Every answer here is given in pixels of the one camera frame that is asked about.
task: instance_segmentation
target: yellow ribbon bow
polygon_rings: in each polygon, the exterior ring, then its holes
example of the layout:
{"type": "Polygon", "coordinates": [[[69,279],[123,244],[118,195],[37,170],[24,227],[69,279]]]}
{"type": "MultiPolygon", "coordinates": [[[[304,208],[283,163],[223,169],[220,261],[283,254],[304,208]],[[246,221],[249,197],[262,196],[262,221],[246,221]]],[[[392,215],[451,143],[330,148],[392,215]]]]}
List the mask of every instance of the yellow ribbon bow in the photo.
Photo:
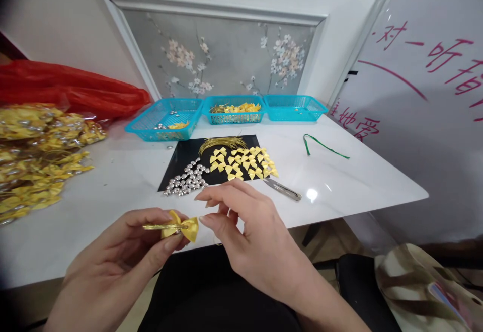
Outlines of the yellow ribbon bow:
{"type": "MultiPolygon", "coordinates": [[[[196,236],[198,235],[198,218],[194,217],[181,222],[180,217],[173,210],[170,210],[170,216],[173,218],[166,225],[181,225],[184,228],[181,229],[181,233],[190,242],[194,243],[196,241],[196,236]]],[[[176,229],[163,229],[161,230],[161,239],[173,235],[178,230],[176,229]]]]}

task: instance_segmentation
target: framed picture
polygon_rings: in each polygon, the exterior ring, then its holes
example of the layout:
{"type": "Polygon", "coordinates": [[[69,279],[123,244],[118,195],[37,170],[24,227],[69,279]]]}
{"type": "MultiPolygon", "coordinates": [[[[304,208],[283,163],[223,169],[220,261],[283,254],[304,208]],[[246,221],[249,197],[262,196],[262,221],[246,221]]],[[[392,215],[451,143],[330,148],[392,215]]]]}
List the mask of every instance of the framed picture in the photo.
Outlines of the framed picture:
{"type": "Polygon", "coordinates": [[[326,18],[184,0],[105,2],[155,100],[297,94],[326,18]]]}

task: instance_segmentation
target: green twist tie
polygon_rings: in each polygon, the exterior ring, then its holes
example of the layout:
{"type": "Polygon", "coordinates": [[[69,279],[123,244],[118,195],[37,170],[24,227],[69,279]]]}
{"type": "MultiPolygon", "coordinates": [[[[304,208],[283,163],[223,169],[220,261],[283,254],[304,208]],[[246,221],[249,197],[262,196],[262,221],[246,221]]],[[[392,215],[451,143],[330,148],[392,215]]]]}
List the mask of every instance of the green twist tie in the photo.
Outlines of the green twist tie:
{"type": "Polygon", "coordinates": [[[321,143],[318,139],[316,139],[315,137],[312,137],[310,136],[308,133],[304,134],[303,136],[303,142],[305,143],[305,148],[307,149],[307,155],[310,156],[310,151],[308,150],[308,145],[307,145],[307,140],[305,139],[305,136],[309,136],[311,139],[313,139],[315,142],[317,142],[318,144],[324,146],[326,149],[328,149],[329,151],[335,153],[335,154],[338,154],[339,156],[342,156],[343,158],[346,158],[346,159],[350,159],[350,157],[347,157],[347,156],[344,156],[338,152],[335,152],[333,149],[331,148],[328,148],[327,146],[325,146],[323,143],[321,143]]]}

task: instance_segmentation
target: floor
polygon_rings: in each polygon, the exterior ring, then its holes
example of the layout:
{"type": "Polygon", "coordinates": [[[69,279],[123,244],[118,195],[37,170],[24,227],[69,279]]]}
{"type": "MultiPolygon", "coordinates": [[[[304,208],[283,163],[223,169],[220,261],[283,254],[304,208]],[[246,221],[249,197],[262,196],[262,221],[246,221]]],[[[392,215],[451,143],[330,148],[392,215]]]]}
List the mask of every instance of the floor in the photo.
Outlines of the floor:
{"type": "MultiPolygon", "coordinates": [[[[290,230],[290,234],[313,263],[335,259],[345,253],[371,255],[364,249],[343,219],[323,223],[321,230],[311,241],[311,243],[307,247],[303,247],[302,240],[307,229],[308,226],[294,228],[290,230]]],[[[466,277],[470,278],[474,283],[483,285],[482,272],[466,270],[460,271],[466,277]]],[[[337,291],[339,290],[336,275],[333,270],[320,271],[320,274],[337,291]]],[[[156,281],[157,277],[151,279],[151,281],[148,283],[138,301],[135,303],[124,322],[118,328],[118,332],[137,331],[137,328],[139,327],[139,324],[149,306],[156,281]]],[[[55,301],[55,298],[60,290],[61,282],[62,279],[54,279],[9,291],[12,297],[16,299],[17,305],[25,307],[24,313],[27,320],[26,324],[33,323],[48,316],[53,302],[55,301]]],[[[34,329],[34,331],[40,332],[42,331],[42,327],[34,329]]]]}

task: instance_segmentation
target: left hand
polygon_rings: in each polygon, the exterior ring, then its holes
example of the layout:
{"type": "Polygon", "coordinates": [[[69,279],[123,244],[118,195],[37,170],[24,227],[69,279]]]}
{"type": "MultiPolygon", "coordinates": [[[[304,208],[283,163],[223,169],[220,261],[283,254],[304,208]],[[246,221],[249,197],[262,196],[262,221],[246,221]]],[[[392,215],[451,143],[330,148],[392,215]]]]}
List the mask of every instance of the left hand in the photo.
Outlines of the left hand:
{"type": "Polygon", "coordinates": [[[108,227],[67,268],[44,331],[116,331],[153,275],[189,243],[142,228],[170,220],[168,210],[133,210],[108,227]]]}

